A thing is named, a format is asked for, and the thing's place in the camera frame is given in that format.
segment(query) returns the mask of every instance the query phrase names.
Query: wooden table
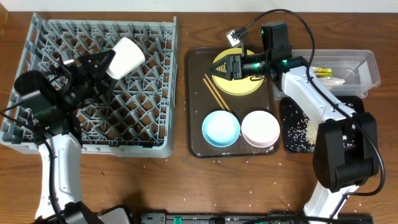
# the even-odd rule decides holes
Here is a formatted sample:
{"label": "wooden table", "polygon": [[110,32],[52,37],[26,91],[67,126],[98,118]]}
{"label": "wooden table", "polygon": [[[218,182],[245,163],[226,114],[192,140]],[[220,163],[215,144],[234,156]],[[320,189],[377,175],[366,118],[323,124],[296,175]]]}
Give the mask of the wooden table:
{"label": "wooden table", "polygon": [[[82,155],[81,184],[86,205],[100,212],[120,203],[135,211],[178,213],[267,213],[271,209],[300,210],[317,182],[312,154],[291,154],[281,147],[271,156],[196,159],[187,150],[184,110],[184,55],[193,47],[227,46],[225,33],[250,22],[257,13],[59,13],[43,12],[44,19],[115,21],[172,21],[180,23],[177,75],[177,115],[174,151],[167,159]],[[398,220],[398,14],[301,13],[311,27],[318,49],[368,49],[376,56],[382,85],[364,99],[379,131],[379,150],[387,180],[374,197],[351,197],[344,213],[370,213],[376,223]],[[32,13],[12,12],[0,36],[0,107],[5,108],[14,82]],[[285,20],[290,43],[309,49],[303,25],[287,14],[261,20]],[[246,42],[261,46],[256,26]],[[38,155],[20,154],[0,146],[0,223],[30,223],[39,205],[42,163]],[[379,177],[359,189],[376,188]]]}

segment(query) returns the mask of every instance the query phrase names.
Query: dish rack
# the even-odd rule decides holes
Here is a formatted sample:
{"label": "dish rack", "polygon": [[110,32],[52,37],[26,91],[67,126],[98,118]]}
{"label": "dish rack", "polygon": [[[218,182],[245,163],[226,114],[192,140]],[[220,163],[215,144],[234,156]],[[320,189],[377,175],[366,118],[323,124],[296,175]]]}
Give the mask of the dish rack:
{"label": "dish rack", "polygon": [[[77,111],[83,153],[121,157],[168,157],[174,136],[175,82],[178,69],[177,18],[173,22],[43,20],[34,14],[16,78],[29,70],[51,74],[61,50],[73,57],[111,50],[122,37],[143,51],[146,61],[119,80],[109,101]],[[61,83],[53,82],[55,88]],[[12,89],[8,106],[21,101]],[[7,112],[27,122],[30,109]],[[32,133],[4,119],[0,143],[24,154],[38,154]]]}

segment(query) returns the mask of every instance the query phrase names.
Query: pink bowl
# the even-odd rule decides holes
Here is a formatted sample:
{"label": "pink bowl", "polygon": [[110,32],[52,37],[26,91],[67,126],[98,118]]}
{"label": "pink bowl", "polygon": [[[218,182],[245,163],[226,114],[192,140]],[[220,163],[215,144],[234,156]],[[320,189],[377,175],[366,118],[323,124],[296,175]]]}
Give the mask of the pink bowl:
{"label": "pink bowl", "polygon": [[269,147],[280,134],[278,120],[265,111],[253,111],[246,115],[241,130],[245,140],[254,147]]}

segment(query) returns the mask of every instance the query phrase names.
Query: brown tray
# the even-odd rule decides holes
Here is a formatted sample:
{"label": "brown tray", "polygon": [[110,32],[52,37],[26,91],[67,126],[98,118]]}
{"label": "brown tray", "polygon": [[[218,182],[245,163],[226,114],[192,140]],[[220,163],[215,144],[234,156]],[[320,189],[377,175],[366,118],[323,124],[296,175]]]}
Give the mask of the brown tray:
{"label": "brown tray", "polygon": [[[188,149],[198,158],[272,154],[280,146],[280,136],[272,146],[259,148],[247,143],[243,136],[239,136],[238,140],[228,147],[214,147],[207,143],[202,135],[201,126],[206,116],[213,111],[221,110],[203,82],[203,78],[214,58],[224,50],[226,48],[222,47],[194,48],[189,50],[185,56],[185,109],[187,111]],[[247,114],[256,110],[268,111],[277,118],[272,83],[268,80],[255,92],[245,96],[229,95],[218,87],[216,88],[240,123]]]}

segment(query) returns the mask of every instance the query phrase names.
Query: clear plastic container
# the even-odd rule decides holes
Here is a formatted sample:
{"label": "clear plastic container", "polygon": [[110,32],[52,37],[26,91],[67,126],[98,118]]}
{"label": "clear plastic container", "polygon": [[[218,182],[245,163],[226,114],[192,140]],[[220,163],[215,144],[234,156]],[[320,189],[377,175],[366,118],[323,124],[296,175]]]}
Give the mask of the clear plastic container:
{"label": "clear plastic container", "polygon": [[[310,59],[311,50],[293,50],[293,57]],[[380,85],[376,59],[370,50],[316,50],[312,67],[331,68],[333,77],[341,78],[342,85],[325,85],[335,96],[359,96],[364,98],[368,90]],[[277,100],[286,97],[274,86]]]}

